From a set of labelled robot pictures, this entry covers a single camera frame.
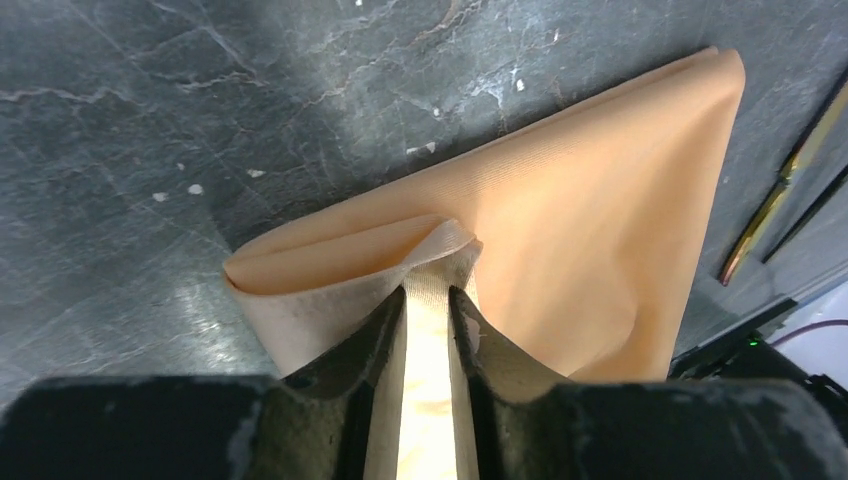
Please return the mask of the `peach cloth napkin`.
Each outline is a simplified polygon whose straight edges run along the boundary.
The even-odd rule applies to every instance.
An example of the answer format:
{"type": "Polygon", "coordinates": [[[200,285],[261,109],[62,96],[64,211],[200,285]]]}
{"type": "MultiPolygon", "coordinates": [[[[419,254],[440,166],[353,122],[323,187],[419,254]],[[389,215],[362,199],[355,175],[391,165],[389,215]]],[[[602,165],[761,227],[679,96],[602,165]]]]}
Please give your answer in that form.
{"type": "Polygon", "coordinates": [[[707,48],[454,159],[288,222],[224,275],[282,374],[408,295],[391,479],[456,479],[448,290],[533,359],[590,382],[669,369],[745,85],[707,48]]]}

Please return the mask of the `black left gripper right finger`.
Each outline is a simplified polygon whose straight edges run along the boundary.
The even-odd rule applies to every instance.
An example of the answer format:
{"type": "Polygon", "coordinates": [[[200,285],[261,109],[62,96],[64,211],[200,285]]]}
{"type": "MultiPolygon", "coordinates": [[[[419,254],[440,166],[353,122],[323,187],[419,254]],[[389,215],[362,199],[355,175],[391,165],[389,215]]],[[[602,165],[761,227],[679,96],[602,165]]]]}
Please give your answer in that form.
{"type": "Polygon", "coordinates": [[[577,383],[460,288],[448,296],[461,479],[843,479],[847,446],[799,383],[577,383]]]}

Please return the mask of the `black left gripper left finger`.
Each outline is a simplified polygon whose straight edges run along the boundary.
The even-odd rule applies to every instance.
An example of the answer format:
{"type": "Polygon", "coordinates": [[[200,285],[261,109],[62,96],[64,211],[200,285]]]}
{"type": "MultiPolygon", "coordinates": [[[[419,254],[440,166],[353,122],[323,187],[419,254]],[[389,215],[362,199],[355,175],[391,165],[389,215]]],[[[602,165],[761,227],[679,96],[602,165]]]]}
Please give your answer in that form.
{"type": "Polygon", "coordinates": [[[348,339],[269,376],[38,381],[1,418],[5,479],[392,479],[406,295],[348,339]]]}

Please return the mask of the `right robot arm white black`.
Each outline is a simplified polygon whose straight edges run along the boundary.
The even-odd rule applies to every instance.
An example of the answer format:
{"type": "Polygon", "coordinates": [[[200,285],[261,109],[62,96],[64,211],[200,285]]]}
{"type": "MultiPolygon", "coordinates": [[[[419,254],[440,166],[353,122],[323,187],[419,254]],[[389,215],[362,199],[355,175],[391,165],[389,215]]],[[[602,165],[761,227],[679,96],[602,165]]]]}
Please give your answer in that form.
{"type": "Polygon", "coordinates": [[[843,439],[847,438],[847,390],[823,373],[807,373],[777,346],[812,327],[768,341],[760,329],[784,320],[798,308],[784,299],[741,324],[674,358],[670,379],[780,379],[799,385],[826,410],[843,439]]]}

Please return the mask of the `iridescent rainbow knife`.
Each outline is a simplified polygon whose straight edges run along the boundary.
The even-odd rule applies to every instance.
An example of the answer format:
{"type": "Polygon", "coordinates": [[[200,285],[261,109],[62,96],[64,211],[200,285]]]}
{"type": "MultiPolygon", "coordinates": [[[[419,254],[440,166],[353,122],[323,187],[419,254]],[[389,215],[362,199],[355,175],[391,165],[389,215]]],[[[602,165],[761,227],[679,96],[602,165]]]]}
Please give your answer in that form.
{"type": "Polygon", "coordinates": [[[778,171],[768,195],[749,219],[717,275],[722,286],[727,286],[732,281],[827,139],[847,105],[846,84],[847,73],[844,73],[828,93],[826,100],[778,171]]]}

